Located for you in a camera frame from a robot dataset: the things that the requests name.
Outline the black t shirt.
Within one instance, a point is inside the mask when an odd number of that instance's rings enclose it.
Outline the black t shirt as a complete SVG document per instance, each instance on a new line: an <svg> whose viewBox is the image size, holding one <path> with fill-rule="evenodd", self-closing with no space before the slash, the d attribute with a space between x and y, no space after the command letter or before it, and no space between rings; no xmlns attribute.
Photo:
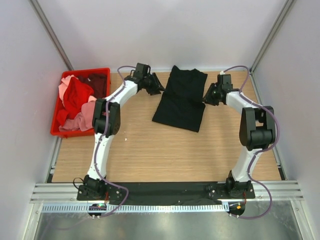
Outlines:
<svg viewBox="0 0 320 240"><path fill-rule="evenodd" d="M182 70L174 65L152 121L199 132L206 107L203 94L207 77L197 69Z"/></svg>

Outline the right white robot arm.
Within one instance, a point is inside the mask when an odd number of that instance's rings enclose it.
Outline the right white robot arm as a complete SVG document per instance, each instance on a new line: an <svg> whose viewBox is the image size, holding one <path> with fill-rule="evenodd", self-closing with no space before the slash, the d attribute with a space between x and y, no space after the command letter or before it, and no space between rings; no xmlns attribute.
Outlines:
<svg viewBox="0 0 320 240"><path fill-rule="evenodd" d="M203 97L206 104L220 103L233 108L240 115L239 141L242 150L225 183L207 185L211 199L254 198L251 171L259 157L277 140L276 120L271 106L262 106L234 88L230 74L221 72Z"/></svg>

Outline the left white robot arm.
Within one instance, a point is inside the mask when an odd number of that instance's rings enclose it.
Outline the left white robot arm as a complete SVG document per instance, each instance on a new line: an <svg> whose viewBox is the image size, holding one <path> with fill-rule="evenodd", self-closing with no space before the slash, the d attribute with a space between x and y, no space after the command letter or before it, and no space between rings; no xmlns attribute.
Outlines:
<svg viewBox="0 0 320 240"><path fill-rule="evenodd" d="M77 200L101 200L108 190L107 160L115 135L121 127L121 108L140 90L153 96L161 94L165 88L157 75L147 64L137 63L126 77L121 76L122 84L111 95L95 102L92 126L94 149L89 170L77 188Z"/></svg>

